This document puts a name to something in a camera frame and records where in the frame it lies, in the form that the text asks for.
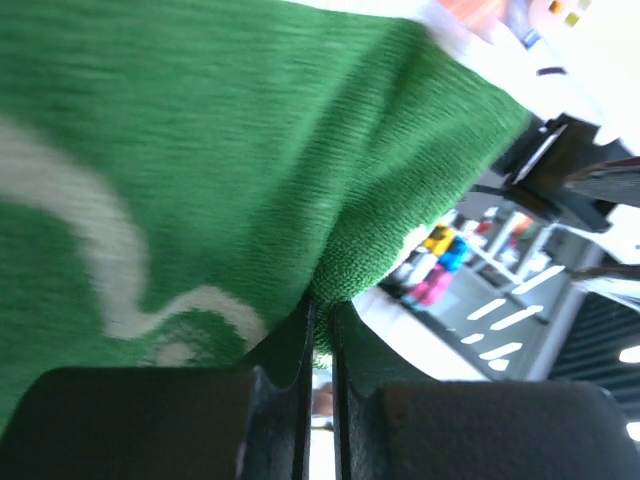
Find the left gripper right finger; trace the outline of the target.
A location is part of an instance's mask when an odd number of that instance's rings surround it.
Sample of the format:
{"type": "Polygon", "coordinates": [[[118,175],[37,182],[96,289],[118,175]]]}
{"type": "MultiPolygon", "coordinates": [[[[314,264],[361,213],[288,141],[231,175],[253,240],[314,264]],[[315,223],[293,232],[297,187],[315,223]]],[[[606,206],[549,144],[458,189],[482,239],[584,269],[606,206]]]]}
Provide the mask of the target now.
{"type": "Polygon", "coordinates": [[[585,383],[438,381],[349,303],[331,313],[340,479],[635,479],[612,396],[585,383]]]}

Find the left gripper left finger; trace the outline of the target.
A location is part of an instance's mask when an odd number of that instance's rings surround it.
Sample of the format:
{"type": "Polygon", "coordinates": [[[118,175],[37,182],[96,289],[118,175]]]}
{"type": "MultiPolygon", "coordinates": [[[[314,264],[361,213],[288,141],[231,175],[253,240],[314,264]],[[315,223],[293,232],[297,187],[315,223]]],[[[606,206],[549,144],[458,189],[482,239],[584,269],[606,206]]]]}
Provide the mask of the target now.
{"type": "Polygon", "coordinates": [[[237,365],[58,368],[1,439],[5,479],[305,479],[315,308],[237,365]]]}

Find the green patterned towel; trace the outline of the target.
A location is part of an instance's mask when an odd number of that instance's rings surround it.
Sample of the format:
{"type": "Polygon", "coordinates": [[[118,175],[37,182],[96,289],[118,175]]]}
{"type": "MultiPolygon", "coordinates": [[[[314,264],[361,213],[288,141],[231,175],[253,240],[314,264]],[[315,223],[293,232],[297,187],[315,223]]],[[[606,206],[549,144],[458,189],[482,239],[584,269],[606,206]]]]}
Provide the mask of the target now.
{"type": "Polygon", "coordinates": [[[372,287],[520,136],[437,1],[5,1],[1,420],[60,367],[232,364],[372,287]]]}

